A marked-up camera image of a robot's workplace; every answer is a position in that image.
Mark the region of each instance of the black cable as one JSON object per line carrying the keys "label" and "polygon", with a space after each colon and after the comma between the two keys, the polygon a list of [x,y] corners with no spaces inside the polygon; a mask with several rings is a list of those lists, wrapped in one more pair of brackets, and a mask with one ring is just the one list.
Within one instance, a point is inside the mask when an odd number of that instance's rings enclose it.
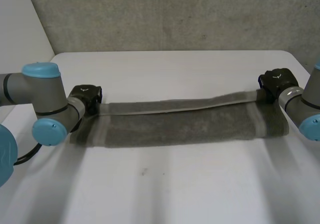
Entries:
{"label": "black cable", "polygon": [[41,144],[37,144],[31,151],[29,151],[24,156],[21,156],[17,159],[17,161],[13,165],[20,165],[25,163],[26,161],[30,160],[42,147]]}

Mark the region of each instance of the concrete wall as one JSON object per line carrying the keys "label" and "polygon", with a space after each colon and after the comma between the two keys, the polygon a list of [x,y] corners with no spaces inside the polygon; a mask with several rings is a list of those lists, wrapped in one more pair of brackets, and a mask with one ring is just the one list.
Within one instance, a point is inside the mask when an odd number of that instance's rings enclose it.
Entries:
{"label": "concrete wall", "polygon": [[320,57],[320,0],[32,0],[56,54],[285,50]]}

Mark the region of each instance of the towel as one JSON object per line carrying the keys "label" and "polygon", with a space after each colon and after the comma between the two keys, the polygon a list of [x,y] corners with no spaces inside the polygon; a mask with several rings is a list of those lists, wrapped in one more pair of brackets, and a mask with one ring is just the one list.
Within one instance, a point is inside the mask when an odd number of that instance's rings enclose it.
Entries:
{"label": "towel", "polygon": [[70,142],[93,147],[146,147],[277,137],[289,126],[263,90],[210,99],[101,104]]}

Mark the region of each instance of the cloth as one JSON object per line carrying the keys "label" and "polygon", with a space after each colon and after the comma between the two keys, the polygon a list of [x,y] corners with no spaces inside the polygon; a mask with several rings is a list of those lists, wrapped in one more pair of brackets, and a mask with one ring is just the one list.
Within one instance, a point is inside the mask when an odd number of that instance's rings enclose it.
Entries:
{"label": "cloth", "polygon": [[102,104],[101,115],[84,120],[70,142],[119,148],[286,135],[289,126],[279,105],[264,98],[258,90],[204,100]]}

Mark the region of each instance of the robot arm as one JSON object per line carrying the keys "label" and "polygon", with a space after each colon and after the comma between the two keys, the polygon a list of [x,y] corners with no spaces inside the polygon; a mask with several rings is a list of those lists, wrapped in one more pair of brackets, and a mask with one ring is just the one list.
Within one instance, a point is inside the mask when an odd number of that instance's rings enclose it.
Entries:
{"label": "robot arm", "polygon": [[288,69],[275,69],[260,75],[259,83],[309,140],[320,141],[320,64],[316,64],[303,90]]}
{"label": "robot arm", "polygon": [[[98,113],[102,89],[75,86],[66,97],[59,68],[54,63],[25,65],[21,73],[0,74],[0,106],[32,104],[37,121],[32,135],[41,145],[55,146],[77,130],[84,116]],[[14,136],[0,125],[0,186],[12,175],[18,152]]]}
{"label": "robot arm", "polygon": [[85,114],[83,102],[66,98],[58,66],[54,63],[25,65],[22,73],[0,75],[1,105],[31,103],[37,121],[32,128],[34,139],[42,145],[57,145]]}

